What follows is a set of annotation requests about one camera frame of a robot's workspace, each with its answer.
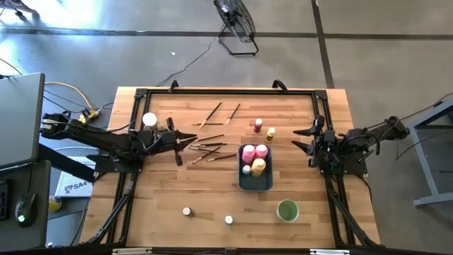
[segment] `blue tray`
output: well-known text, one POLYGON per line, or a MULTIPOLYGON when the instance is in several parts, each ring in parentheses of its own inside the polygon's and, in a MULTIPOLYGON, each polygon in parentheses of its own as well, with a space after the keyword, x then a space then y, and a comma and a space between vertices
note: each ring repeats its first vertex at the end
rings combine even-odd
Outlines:
POLYGON ((258 144, 243 144, 239 147, 238 151, 238 160, 239 160, 239 187, 245 191, 268 191, 272 188, 273 178, 272 178, 272 150, 269 146, 268 155, 264 159, 266 161, 266 168, 259 177, 252 177, 250 174, 244 174, 242 172, 243 166, 245 164, 242 161, 242 151, 243 148, 247 145, 253 145, 257 147, 258 144))

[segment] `computer monitor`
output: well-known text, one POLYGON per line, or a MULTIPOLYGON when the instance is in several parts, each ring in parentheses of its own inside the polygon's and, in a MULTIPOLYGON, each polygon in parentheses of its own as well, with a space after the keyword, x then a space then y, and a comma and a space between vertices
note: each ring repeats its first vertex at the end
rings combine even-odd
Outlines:
POLYGON ((37 159, 44 80, 42 73, 0 80, 0 169, 37 159))

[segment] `yellow cable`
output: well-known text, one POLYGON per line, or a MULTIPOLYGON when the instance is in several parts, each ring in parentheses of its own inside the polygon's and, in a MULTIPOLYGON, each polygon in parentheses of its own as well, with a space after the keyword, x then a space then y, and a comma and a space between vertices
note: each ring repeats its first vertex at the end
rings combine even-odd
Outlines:
POLYGON ((65 84, 65 83, 63 83, 63 82, 56 82, 56 81, 49 81, 49 82, 44 83, 44 85, 50 85, 50 84, 56 84, 56 85, 67 86, 67 87, 69 87, 69 88, 71 88, 71 89, 73 89, 73 90, 79 92, 80 96, 82 96, 82 97, 84 98, 84 100, 85 100, 86 104, 88 105, 88 107, 89 107, 90 109, 93 109, 93 107, 91 107, 90 102, 88 102, 88 99, 86 99, 86 96, 82 93, 82 91, 80 91, 80 90, 79 90, 78 88, 76 88, 75 86, 72 86, 72 85, 69 85, 69 84, 65 84))
POLYGON ((6 61, 3 60, 3 59, 0 59, 0 60, 3 61, 3 63, 5 63, 5 64, 7 64, 8 66, 10 66, 11 68, 13 68, 14 70, 16 70, 16 72, 18 72, 18 74, 22 75, 22 73, 21 73, 19 70, 17 70, 17 68, 13 67, 12 64, 9 64, 8 62, 6 62, 6 61))

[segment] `concrete floor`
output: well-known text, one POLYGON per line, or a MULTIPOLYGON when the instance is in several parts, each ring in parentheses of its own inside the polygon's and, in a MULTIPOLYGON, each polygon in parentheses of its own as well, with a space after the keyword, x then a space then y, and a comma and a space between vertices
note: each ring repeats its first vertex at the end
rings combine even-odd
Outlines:
MULTIPOLYGON (((243 0, 258 32, 315 33, 310 0, 243 0)), ((7 28, 78 28, 108 30, 209 31, 221 21, 208 0, 26 1, 40 20, 26 22, 12 11, 0 17, 7 28)), ((453 2, 445 0, 318 0, 325 33, 453 34, 453 2)), ((153 86, 182 69, 203 52, 212 38, 0 35, 0 56, 23 73, 44 72, 47 81, 79 87, 95 106, 114 100, 118 86, 153 86)), ((232 47, 248 47, 227 38, 232 47)), ((187 72, 175 76, 181 86, 270 86, 280 79, 288 87, 326 88, 316 38, 257 38, 256 57, 231 57, 218 43, 187 72)), ((452 92, 453 40, 326 41, 336 88, 346 89, 355 126, 405 116, 452 92)), ((8 67, 0 65, 7 73, 8 67)), ((78 103, 81 98, 59 86, 47 88, 78 103)), ((56 100, 72 110, 67 102, 56 100)), ((61 111, 45 101, 43 112, 61 111)), ((106 126, 108 113, 96 125, 106 126)), ((70 141, 43 142, 53 148, 70 141)), ((412 144, 408 138, 400 151, 412 144)), ((81 156, 80 151, 65 151, 81 156)), ((429 195, 414 151, 395 162, 393 142, 382 145, 379 157, 367 160, 373 206, 382 244, 388 247, 452 253, 453 203, 415 209, 412 200, 429 195)), ((51 193, 58 171, 52 172, 51 193)), ((81 210, 84 200, 65 203, 64 213, 81 210)), ((47 239, 68 245, 81 214, 49 221, 47 239), (68 227, 62 233, 62 226, 68 227)))

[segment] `green cup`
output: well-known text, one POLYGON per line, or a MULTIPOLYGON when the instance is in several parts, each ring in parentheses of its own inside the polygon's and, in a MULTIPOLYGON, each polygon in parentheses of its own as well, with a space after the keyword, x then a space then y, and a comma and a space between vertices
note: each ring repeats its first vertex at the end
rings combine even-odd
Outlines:
POLYGON ((289 199, 285 199, 277 206, 277 216, 285 222, 293 222, 299 217, 299 207, 289 199))

